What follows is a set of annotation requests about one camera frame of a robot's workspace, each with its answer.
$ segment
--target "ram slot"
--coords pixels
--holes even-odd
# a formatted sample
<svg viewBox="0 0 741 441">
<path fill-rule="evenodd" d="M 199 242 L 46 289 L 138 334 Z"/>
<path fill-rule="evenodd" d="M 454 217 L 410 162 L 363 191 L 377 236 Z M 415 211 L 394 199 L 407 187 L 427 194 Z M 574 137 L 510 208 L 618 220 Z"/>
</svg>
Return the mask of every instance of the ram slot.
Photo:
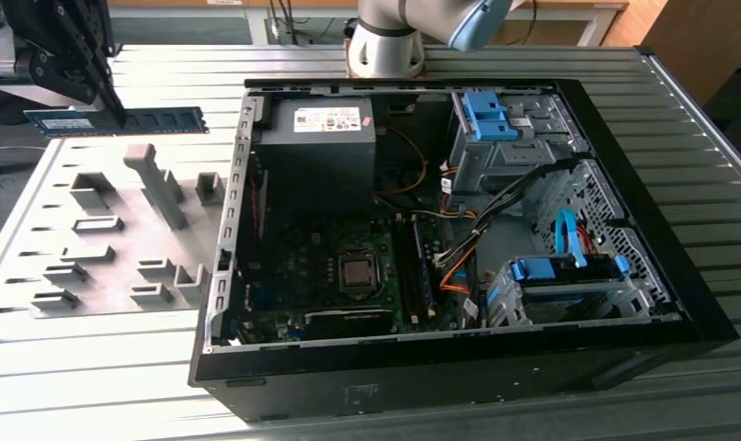
<svg viewBox="0 0 741 441">
<path fill-rule="evenodd" d="M 431 288 L 431 272 L 429 271 L 429 260 L 425 256 L 425 247 L 422 240 L 422 232 L 419 231 L 419 222 L 417 217 L 411 218 L 413 230 L 415 234 L 415 247 L 417 247 L 417 266 L 419 269 L 419 297 L 422 298 L 422 304 L 425 305 L 426 313 L 429 318 L 435 317 L 435 300 L 433 299 L 433 288 Z"/>
<path fill-rule="evenodd" d="M 391 225 L 391 236 L 403 317 L 413 324 L 418 324 L 425 320 L 425 317 L 427 317 L 427 305 L 422 297 L 417 239 L 411 223 L 403 219 L 394 221 Z"/>
</svg>

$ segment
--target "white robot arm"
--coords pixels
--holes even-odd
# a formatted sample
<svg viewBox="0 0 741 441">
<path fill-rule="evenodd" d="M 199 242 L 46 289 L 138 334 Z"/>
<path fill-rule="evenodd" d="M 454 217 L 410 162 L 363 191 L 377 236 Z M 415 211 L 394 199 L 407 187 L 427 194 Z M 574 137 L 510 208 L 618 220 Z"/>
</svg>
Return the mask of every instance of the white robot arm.
<svg viewBox="0 0 741 441">
<path fill-rule="evenodd" d="M 349 48 L 353 75 L 405 78 L 422 72 L 421 33 L 472 52 L 489 43 L 510 9 L 525 0 L 359 0 Z"/>
</svg>

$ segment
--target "slotted metal surface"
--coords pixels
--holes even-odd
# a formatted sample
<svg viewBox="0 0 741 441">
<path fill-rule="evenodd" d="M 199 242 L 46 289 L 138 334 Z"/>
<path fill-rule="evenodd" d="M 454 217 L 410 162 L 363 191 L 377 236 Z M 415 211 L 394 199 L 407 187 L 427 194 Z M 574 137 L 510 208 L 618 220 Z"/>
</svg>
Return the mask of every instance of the slotted metal surface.
<svg viewBox="0 0 741 441">
<path fill-rule="evenodd" d="M 548 48 L 434 49 L 429 59 L 431 76 L 582 80 L 741 334 L 741 163 L 657 61 Z M 327 47 L 131 46 L 114 65 L 130 107 L 202 107 L 210 134 L 156 145 L 171 161 L 206 164 L 230 158 L 246 78 L 343 69 Z M 0 273 L 30 207 L 48 203 L 39 183 L 68 154 L 44 155 L 0 237 Z M 0 439 L 741 439 L 741 340 L 601 393 L 247 426 L 186 384 L 197 311 L 34 320 L 14 299 L 0 310 Z"/>
</svg>

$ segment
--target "white label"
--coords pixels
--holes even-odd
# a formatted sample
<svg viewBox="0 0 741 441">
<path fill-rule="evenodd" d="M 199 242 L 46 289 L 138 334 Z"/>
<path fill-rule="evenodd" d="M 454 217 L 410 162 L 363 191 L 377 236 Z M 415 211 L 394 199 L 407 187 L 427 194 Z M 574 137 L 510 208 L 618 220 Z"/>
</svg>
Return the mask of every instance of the white label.
<svg viewBox="0 0 741 441">
<path fill-rule="evenodd" d="M 466 300 L 464 301 L 464 309 L 466 310 L 466 312 L 469 312 L 469 315 L 472 316 L 472 318 L 476 319 L 477 313 L 480 312 L 480 308 L 469 298 L 466 298 Z"/>
<path fill-rule="evenodd" d="M 297 133 L 359 130 L 359 107 L 302 107 L 295 112 Z"/>
<path fill-rule="evenodd" d="M 90 119 L 44 119 L 47 129 L 92 129 Z"/>
<path fill-rule="evenodd" d="M 442 192 L 448 193 L 449 195 L 453 194 L 453 181 L 448 178 L 442 178 Z"/>
<path fill-rule="evenodd" d="M 509 122 L 513 126 L 533 127 L 532 120 L 529 118 L 510 118 Z"/>
</svg>

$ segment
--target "motherboard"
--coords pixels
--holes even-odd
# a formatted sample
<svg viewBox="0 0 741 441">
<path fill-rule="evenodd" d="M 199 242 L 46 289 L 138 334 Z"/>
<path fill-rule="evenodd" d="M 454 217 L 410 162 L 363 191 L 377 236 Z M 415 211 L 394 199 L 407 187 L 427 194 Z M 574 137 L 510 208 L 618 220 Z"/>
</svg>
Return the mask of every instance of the motherboard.
<svg viewBox="0 0 741 441">
<path fill-rule="evenodd" d="M 265 239 L 238 332 L 254 343 L 456 329 L 458 300 L 433 283 L 434 219 L 287 224 Z"/>
</svg>

